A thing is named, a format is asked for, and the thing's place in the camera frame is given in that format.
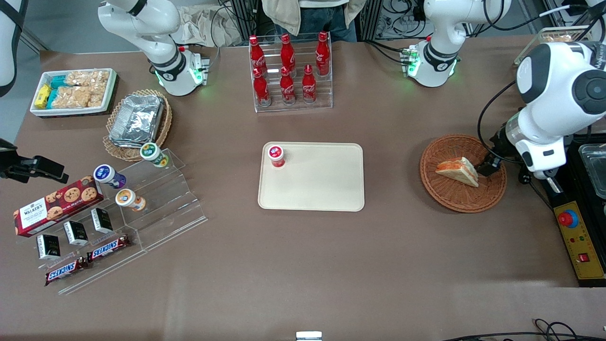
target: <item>foil container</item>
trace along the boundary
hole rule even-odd
[[[110,141],[118,147],[140,148],[154,142],[164,110],[164,100],[153,95],[124,98],[110,131]]]

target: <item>table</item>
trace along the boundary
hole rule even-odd
[[[530,331],[532,318],[604,336],[606,289],[577,288],[553,214],[508,166],[502,201],[457,214],[426,193],[419,157],[446,133],[475,134],[484,104],[514,77],[528,36],[469,39],[442,87],[427,89],[358,43],[334,45],[335,107],[259,117],[247,49],[221,50],[209,85],[169,97],[165,143],[209,221],[69,296],[43,287],[35,250],[16,245],[11,213],[60,184],[0,182],[3,340],[441,340]],[[411,41],[397,42],[407,46]],[[112,67],[117,98],[158,89],[142,53],[43,52],[43,70]],[[522,106],[509,90],[484,120],[490,136]],[[28,114],[16,144],[77,179],[107,154],[106,116]],[[257,202],[268,141],[353,142],[364,149],[358,213],[265,211]]]

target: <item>sandwich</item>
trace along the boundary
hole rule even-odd
[[[436,173],[469,186],[479,187],[478,173],[465,157],[452,158],[439,163]]]

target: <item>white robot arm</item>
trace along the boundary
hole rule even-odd
[[[541,180],[549,180],[566,163],[564,137],[606,114],[606,46],[600,42],[548,42],[522,60],[516,75],[526,106],[490,140],[478,166],[488,176],[499,167],[495,157],[521,157]]]
[[[179,51],[170,37],[181,19],[169,0],[109,0],[98,9],[103,27],[139,47],[170,94],[183,96],[202,84],[201,57]]]
[[[26,9],[27,0],[0,0],[0,97],[15,83],[15,57]]]
[[[490,21],[503,17],[511,0],[485,0]],[[408,76],[421,85],[437,87],[446,83],[456,64],[456,57],[465,42],[467,33],[463,23],[485,24],[484,1],[482,0],[425,0],[425,16],[431,20],[434,32],[429,41],[410,46],[408,59],[412,65]]]

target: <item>wicker basket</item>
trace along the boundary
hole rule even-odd
[[[469,135],[444,135],[432,141],[421,156],[421,181],[440,204],[454,211],[478,213],[496,205],[505,193],[505,167],[490,177],[479,176],[479,187],[468,186],[435,172],[438,163],[449,158],[466,157],[477,166],[486,155],[480,141]]]
[[[158,134],[156,136],[156,141],[155,141],[156,144],[159,147],[161,147],[162,144],[164,143],[164,140],[166,140],[166,136],[168,135],[168,130],[170,129],[170,123],[173,119],[173,112],[170,108],[170,104],[168,103],[168,100],[166,99],[166,96],[164,96],[163,94],[161,94],[158,91],[148,90],[148,89],[137,90],[137,91],[131,93],[131,95],[141,95],[141,96],[154,95],[154,96],[158,96],[158,97],[161,97],[162,99],[164,99],[164,110],[162,110],[162,117],[161,117],[162,121],[160,122],[160,126],[158,127]],[[120,111],[120,107],[122,106],[123,102],[124,102],[124,99],[122,99],[120,101],[120,103],[118,103],[118,105],[113,109],[112,114],[110,115],[110,118],[107,120],[107,124],[105,125],[105,127],[107,128],[108,133],[112,130],[114,122],[116,121],[116,116],[117,116],[118,112]],[[136,161],[142,160],[142,158],[139,154],[138,148],[118,147],[110,141],[109,135],[103,138],[103,145],[105,146],[105,149],[107,150],[107,152],[113,157],[117,157],[122,160],[130,161],[130,162],[136,162]]]

